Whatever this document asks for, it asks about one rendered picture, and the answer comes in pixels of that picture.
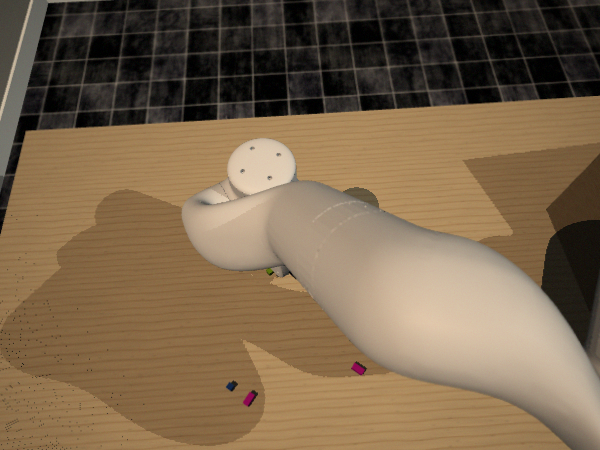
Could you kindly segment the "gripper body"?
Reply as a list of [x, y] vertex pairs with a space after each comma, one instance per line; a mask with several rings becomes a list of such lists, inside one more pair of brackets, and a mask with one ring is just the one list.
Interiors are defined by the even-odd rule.
[[285, 265], [278, 266], [278, 267], [273, 267], [271, 269], [279, 277], [284, 277], [284, 276], [286, 276], [289, 273], [289, 269]]

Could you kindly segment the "magenta rectangular block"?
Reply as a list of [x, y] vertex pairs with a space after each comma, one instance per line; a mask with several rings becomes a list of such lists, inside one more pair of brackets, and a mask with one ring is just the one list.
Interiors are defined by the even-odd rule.
[[354, 363], [354, 365], [352, 366], [351, 369], [354, 370], [356, 373], [358, 373], [361, 376], [362, 376], [363, 372], [365, 371], [365, 369], [363, 369], [362, 367], [360, 367], [356, 363]]
[[255, 395], [252, 394], [251, 392], [249, 392], [249, 394], [247, 395], [247, 397], [243, 401], [243, 404], [245, 404], [246, 406], [249, 407], [249, 405], [251, 404], [251, 402], [253, 401], [254, 398], [255, 398]]

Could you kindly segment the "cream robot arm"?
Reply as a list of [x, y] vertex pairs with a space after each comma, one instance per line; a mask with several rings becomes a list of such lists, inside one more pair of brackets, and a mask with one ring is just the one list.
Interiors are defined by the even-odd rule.
[[600, 270], [582, 346], [506, 257], [299, 181], [293, 153], [277, 140], [238, 146], [227, 175], [182, 207], [189, 240], [208, 262], [231, 271], [286, 263], [381, 367], [506, 401], [571, 450], [600, 450]]

